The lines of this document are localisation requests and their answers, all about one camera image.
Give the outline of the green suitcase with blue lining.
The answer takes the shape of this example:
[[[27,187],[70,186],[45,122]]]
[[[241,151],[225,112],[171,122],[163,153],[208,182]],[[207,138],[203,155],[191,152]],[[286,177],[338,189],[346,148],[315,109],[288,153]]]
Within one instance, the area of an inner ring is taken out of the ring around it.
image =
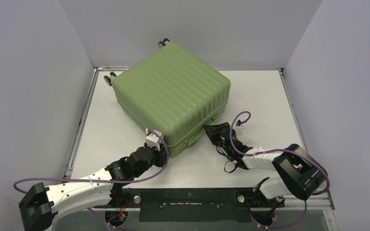
[[[112,88],[123,111],[141,129],[162,132],[171,157],[218,121],[231,88],[227,77],[172,41],[116,75]]]

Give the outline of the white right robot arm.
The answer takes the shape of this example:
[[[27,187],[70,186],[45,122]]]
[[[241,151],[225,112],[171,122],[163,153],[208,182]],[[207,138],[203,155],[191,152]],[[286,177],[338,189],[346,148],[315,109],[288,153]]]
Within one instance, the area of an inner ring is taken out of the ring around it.
[[[274,178],[265,177],[254,186],[253,199],[260,206],[285,195],[306,201],[327,182],[325,169],[298,144],[270,152],[244,145],[228,123],[204,125],[203,128],[217,152],[226,157],[234,169],[264,169],[278,174]]]

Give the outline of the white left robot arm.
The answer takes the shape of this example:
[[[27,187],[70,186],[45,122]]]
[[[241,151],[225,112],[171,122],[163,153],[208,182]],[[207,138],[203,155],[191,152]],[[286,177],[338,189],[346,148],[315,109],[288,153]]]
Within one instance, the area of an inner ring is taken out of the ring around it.
[[[123,186],[140,182],[139,177],[153,166],[164,170],[169,157],[165,143],[145,144],[80,179],[63,179],[56,185],[45,185],[45,180],[34,184],[24,192],[18,205],[24,230],[45,231],[58,219],[80,210],[122,205]]]

